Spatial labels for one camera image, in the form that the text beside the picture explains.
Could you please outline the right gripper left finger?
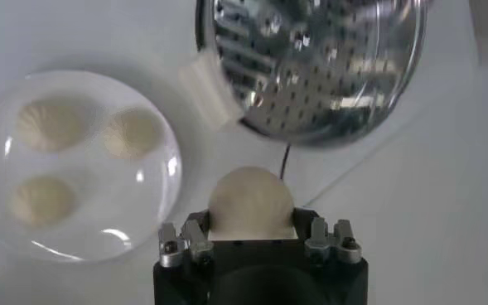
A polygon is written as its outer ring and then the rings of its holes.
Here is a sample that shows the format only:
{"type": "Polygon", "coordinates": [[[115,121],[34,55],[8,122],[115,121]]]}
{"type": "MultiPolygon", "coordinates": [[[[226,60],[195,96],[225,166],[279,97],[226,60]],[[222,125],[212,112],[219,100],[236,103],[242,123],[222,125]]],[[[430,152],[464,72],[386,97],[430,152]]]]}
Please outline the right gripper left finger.
{"type": "Polygon", "coordinates": [[[172,223],[163,223],[158,230],[159,264],[163,268],[181,266],[185,259],[195,264],[208,264],[214,254],[214,243],[208,239],[210,213],[191,213],[177,234],[172,223]]]}

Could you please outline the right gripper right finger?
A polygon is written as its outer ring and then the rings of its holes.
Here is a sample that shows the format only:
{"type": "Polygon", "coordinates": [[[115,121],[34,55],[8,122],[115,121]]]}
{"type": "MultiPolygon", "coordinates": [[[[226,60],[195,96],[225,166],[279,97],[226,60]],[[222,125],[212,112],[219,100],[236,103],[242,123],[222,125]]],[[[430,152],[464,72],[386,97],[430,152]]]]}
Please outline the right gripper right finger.
{"type": "Polygon", "coordinates": [[[309,259],[324,264],[335,255],[336,260],[344,264],[361,262],[362,250],[348,220],[338,220],[330,232],[326,220],[315,211],[296,208],[292,212],[292,223],[309,259]]]}

